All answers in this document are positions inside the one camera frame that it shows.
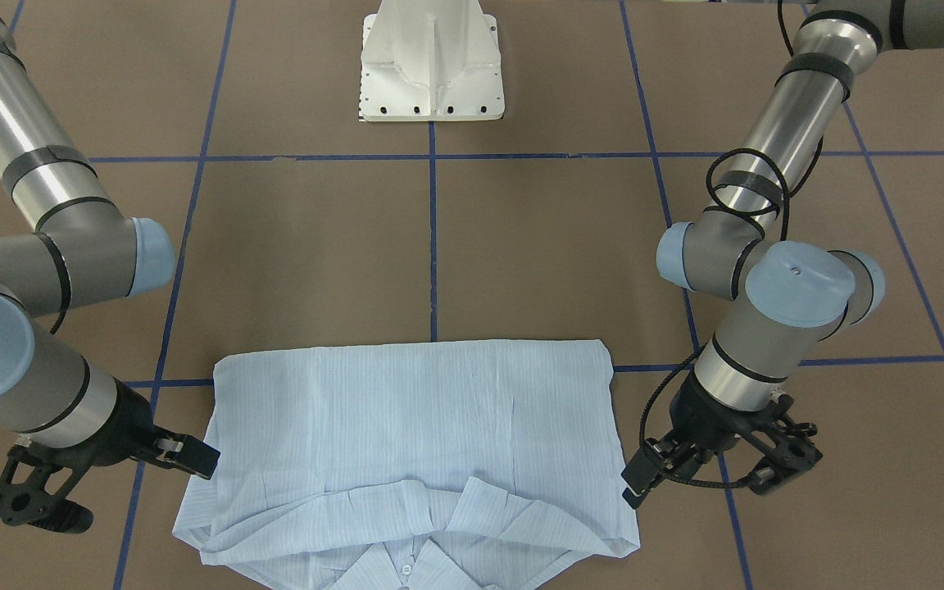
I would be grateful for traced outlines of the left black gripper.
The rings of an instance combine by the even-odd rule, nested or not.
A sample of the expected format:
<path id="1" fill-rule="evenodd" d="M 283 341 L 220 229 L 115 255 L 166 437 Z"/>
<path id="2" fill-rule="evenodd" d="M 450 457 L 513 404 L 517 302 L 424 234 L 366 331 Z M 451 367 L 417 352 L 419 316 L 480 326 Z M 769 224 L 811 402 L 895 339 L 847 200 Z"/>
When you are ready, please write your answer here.
<path id="1" fill-rule="evenodd" d="M 738 410 L 713 398 L 689 374 L 669 407 L 672 429 L 659 440 L 645 438 L 624 467 L 623 499 L 637 511 L 647 494 L 665 481 L 710 484 L 709 479 L 694 475 L 712 456 L 733 448 L 749 432 L 754 412 L 763 410 L 771 399 L 765 399 L 756 411 Z"/>

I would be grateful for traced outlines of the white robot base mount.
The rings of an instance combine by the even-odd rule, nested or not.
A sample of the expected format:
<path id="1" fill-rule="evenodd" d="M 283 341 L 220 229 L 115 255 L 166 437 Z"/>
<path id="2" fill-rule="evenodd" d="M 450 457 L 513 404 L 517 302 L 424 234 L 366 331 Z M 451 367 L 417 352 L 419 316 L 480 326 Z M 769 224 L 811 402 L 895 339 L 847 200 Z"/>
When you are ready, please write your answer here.
<path id="1" fill-rule="evenodd" d="M 360 120 L 500 120 L 501 54 L 479 1 L 383 1 L 362 22 Z"/>

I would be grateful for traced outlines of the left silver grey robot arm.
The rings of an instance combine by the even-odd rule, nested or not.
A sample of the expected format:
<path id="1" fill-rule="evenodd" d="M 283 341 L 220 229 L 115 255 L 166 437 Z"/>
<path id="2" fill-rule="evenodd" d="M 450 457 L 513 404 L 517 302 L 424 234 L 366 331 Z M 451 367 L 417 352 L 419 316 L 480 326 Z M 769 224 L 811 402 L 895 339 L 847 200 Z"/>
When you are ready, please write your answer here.
<path id="1" fill-rule="evenodd" d="M 944 49 L 944 1 L 819 1 L 794 34 L 779 28 L 789 60 L 763 112 L 706 172 L 710 205 L 671 225 L 656 249 L 663 279 L 732 306 L 684 362 L 670 431 L 639 433 L 622 473 L 632 508 L 665 481 L 768 494 L 816 467 L 817 428 L 790 417 L 784 384 L 887 290 L 868 255 L 791 240 L 790 205 L 856 79 L 882 53 Z"/>

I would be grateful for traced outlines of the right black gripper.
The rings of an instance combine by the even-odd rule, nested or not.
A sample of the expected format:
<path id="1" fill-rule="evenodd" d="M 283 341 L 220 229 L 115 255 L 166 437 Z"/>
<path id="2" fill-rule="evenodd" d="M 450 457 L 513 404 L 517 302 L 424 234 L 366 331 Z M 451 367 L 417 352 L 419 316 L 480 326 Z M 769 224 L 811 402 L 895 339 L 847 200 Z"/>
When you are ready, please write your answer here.
<path id="1" fill-rule="evenodd" d="M 31 441 L 29 452 L 50 465 L 86 473 L 127 459 L 147 461 L 162 468 L 177 468 L 200 479 L 212 479 L 220 452 L 199 439 L 186 439 L 153 424 L 148 399 L 127 385 L 113 381 L 116 404 L 106 423 L 78 444 L 53 448 Z"/>

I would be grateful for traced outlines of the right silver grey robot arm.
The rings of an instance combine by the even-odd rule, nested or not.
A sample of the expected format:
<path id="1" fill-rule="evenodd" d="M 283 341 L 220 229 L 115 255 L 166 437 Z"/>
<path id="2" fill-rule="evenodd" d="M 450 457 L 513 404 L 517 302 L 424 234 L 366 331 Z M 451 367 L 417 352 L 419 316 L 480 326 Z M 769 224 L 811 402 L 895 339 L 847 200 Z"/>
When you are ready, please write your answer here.
<path id="1" fill-rule="evenodd" d="M 220 453 L 38 324 L 164 287 L 169 234 L 122 216 L 57 122 L 0 16 L 0 180 L 30 232 L 0 238 L 0 427 L 73 470 L 124 459 L 212 477 Z"/>

